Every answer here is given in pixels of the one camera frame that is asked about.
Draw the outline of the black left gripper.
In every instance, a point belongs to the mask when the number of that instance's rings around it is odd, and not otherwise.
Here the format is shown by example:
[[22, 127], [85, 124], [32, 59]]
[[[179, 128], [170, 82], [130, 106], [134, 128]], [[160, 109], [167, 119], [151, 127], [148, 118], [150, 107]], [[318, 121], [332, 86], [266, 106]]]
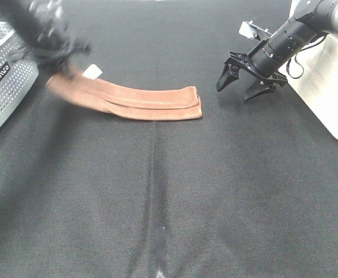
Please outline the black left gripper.
[[29, 60], [48, 72], [71, 72], [71, 60], [74, 55], [90, 53], [90, 43], [70, 37], [66, 31], [50, 28], [40, 32], [34, 41], [24, 38], [16, 31], [23, 44], [9, 54], [9, 60], [17, 62]]

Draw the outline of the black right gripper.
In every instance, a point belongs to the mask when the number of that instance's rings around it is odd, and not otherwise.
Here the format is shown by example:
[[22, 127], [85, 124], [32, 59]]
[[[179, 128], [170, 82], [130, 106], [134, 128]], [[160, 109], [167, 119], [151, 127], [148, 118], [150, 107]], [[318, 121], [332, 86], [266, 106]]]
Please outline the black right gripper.
[[230, 52], [230, 57], [224, 62], [223, 72], [216, 83], [217, 92], [237, 81], [240, 69], [258, 79], [244, 92], [244, 101], [274, 92], [275, 84], [280, 86], [287, 84], [286, 76], [278, 72], [283, 61], [268, 43], [268, 40], [260, 41], [249, 53]]

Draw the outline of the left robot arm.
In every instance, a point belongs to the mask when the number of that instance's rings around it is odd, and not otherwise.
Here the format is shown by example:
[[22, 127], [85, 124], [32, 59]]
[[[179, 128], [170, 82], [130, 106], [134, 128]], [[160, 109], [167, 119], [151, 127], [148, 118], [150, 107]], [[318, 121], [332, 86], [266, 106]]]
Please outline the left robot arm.
[[31, 60], [69, 74], [72, 56], [90, 53], [90, 44], [69, 32], [62, 1], [0, 1], [0, 15], [24, 43], [10, 55], [12, 61]]

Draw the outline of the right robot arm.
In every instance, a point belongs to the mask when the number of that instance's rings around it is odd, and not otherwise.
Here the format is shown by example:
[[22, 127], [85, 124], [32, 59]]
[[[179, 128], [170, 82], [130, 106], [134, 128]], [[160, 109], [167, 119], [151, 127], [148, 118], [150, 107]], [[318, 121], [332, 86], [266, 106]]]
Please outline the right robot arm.
[[329, 34], [338, 35], [338, 1], [299, 1], [290, 18], [274, 33], [250, 21], [245, 21], [243, 28], [243, 36], [258, 44], [249, 53], [230, 52], [216, 89], [221, 92], [237, 81], [243, 69], [256, 78], [244, 92], [243, 98], [248, 101], [285, 86], [287, 77], [278, 71], [283, 65], [289, 66], [299, 52], [319, 45]]

